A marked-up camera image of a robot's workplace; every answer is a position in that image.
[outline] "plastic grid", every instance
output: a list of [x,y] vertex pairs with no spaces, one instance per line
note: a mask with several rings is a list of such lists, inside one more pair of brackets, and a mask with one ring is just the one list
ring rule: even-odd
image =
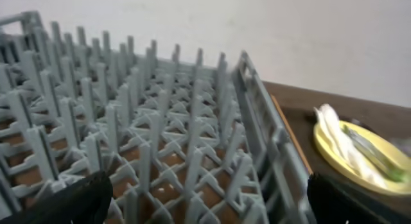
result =
[[161,60],[155,41],[137,56],[132,37],[117,52],[106,31],[101,48],[81,27],[78,44],[51,27],[52,39],[42,26],[14,37],[0,65],[3,217],[105,170],[120,187],[109,209],[120,222],[224,223],[233,212],[268,223],[224,55],[204,67],[199,49],[189,65],[178,45]]
[[306,194],[308,170],[246,53],[232,79],[270,223],[316,223]]

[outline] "black object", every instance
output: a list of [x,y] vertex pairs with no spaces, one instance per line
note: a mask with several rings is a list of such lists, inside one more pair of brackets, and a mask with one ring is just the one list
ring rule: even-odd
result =
[[310,176],[308,200],[318,224],[411,223],[411,219],[359,192],[351,185],[315,173]]
[[0,224],[101,224],[107,217],[112,195],[110,178],[97,172],[1,220]]
[[344,116],[343,116],[343,117],[340,117],[340,119],[341,119],[342,121],[350,122],[351,124],[360,126],[360,127],[362,127],[362,128],[365,128],[365,129],[368,130],[368,131],[371,131],[371,132],[375,133],[375,131],[374,131],[370,126],[362,123],[361,121],[359,121],[359,120],[357,120],[357,119],[347,118],[347,117],[344,117]]

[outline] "wooden tabletop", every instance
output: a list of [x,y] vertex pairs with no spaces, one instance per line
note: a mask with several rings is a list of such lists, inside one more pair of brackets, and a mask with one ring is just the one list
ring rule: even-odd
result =
[[[313,107],[328,103],[340,117],[359,120],[387,140],[411,137],[411,108],[276,83],[265,83],[265,87],[269,94],[275,96],[310,168],[313,171],[330,175],[337,180],[349,181],[348,178],[335,171],[315,148],[313,127],[316,119]],[[366,190],[359,185],[353,186],[392,209],[411,217],[411,196],[386,196]]]

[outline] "gray plastic dish rack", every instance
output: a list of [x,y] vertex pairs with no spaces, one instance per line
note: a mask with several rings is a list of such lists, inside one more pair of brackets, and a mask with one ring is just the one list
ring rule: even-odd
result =
[[37,12],[0,31],[0,219],[95,172],[110,175],[106,223],[315,223],[308,173],[246,53],[233,72],[119,51],[103,32],[52,36]]

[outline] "yellow plate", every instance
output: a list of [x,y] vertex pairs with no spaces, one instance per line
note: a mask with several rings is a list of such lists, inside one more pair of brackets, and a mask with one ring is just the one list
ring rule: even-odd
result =
[[[391,143],[382,139],[380,136],[351,123],[340,121],[340,126],[343,127],[347,125],[349,128],[355,130],[363,136],[364,138],[368,139],[375,147],[377,147],[385,156],[387,156],[393,163],[397,164],[400,168],[407,171],[405,182],[393,182],[391,180],[385,179],[385,183],[387,188],[382,188],[377,185],[374,185],[362,177],[358,176],[346,163],[345,160],[335,155],[334,152],[330,148],[330,141],[324,135],[324,132],[320,129],[320,125],[317,123],[314,126],[314,139],[315,144],[317,145],[320,154],[325,158],[325,160],[331,164],[337,171],[341,174],[350,178],[353,182],[368,188],[372,191],[376,191],[381,194],[389,194],[389,195],[401,195],[401,194],[411,194],[411,159],[408,158],[404,153],[402,153],[399,149],[393,146]],[[371,169],[378,171],[367,159],[367,164],[371,167]]]

